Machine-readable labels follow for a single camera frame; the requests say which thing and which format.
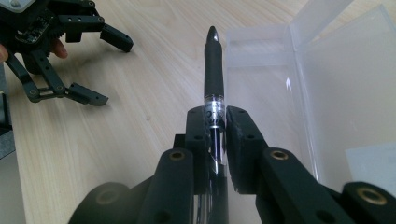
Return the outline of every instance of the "light wood surface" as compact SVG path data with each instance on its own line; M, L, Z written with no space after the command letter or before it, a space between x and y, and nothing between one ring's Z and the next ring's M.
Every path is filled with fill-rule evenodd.
M216 26L225 49L228 29L290 22L306 2L96 0L106 22L132 37L132 51L85 34L66 44L66 60L49 58L66 85L75 81L108 96L101 107L67 99L30 103L6 68L27 222L67 223L96 186L133 187L153 175L174 135L185 132L187 111L203 104L209 27ZM392 0L356 0L325 33L380 3L396 21ZM229 186L230 222L259 223L254 197Z

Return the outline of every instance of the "robotic claw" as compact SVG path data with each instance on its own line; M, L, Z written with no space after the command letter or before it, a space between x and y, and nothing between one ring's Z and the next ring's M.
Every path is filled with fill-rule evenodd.
M108 100L77 83L66 88L47 59L52 39L66 34L67 43L76 43L84 32L101 32L101 39L125 52L134 45L128 35L105 23L93 1L0 0L0 27L0 43L9 54L6 63L33 103L66 97L84 105L99 106ZM22 55L26 68L15 53ZM29 73L43 75L48 87L38 88Z

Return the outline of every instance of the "pen barrel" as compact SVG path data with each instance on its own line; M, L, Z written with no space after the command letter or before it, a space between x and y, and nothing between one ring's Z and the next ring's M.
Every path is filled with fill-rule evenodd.
M222 73L222 49L218 41L211 40L205 45L205 87L204 97L224 96Z

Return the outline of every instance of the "finger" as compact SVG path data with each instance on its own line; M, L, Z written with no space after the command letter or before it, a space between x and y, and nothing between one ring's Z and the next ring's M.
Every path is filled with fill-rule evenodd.
M51 51L59 58L65 59L67 58L67 50L64 47L64 44L59 39L53 39L51 42Z
M0 63L5 62L8 59L8 51L3 45L0 45Z

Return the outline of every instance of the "clear plastic container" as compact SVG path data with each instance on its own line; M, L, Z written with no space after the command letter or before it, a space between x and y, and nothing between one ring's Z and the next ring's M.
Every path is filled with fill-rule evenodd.
M396 195L396 29L377 7L315 39L351 0L311 0L290 24L227 32L226 105L325 186Z

